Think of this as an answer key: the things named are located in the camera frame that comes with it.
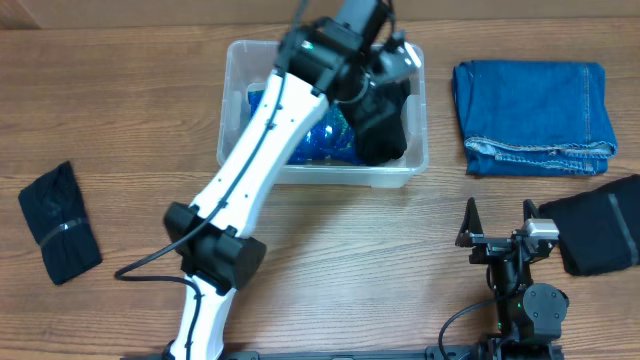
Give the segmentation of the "black sock with band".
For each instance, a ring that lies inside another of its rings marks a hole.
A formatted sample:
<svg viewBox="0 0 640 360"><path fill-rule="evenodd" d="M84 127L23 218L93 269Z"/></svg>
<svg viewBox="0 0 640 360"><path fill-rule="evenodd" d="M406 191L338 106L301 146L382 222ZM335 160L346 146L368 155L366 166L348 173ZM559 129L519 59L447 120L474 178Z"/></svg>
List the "black sock with band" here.
<svg viewBox="0 0 640 360"><path fill-rule="evenodd" d="M62 285L102 262L70 162L34 180L18 200L53 284Z"/></svg>

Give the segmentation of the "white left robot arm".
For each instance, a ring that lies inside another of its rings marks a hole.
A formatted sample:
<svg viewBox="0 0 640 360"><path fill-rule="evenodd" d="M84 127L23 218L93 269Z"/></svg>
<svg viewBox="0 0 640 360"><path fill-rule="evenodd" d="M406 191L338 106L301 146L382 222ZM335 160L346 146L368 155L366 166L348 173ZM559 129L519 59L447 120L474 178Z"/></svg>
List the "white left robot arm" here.
<svg viewBox="0 0 640 360"><path fill-rule="evenodd" d="M337 16L292 27L260 104L229 158L189 205L174 203L165 227L182 257L187 299L166 359L217 359L237 291L260 267L265 244L253 238L259 213L283 166L333 104L354 131L356 157L368 166L400 158L407 140L398 100L385 97L404 35L373 42L393 7L347 1Z"/></svg>

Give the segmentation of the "blue green sequin cloth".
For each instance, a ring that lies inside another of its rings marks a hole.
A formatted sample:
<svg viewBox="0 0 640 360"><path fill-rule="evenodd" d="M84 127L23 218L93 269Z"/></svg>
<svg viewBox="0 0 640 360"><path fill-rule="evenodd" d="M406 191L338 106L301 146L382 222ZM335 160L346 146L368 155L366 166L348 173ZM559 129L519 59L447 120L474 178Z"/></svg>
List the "blue green sequin cloth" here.
<svg viewBox="0 0 640 360"><path fill-rule="evenodd" d="M337 161L361 165L355 149L355 133L337 105L332 105L296 146L288 165Z"/></svg>

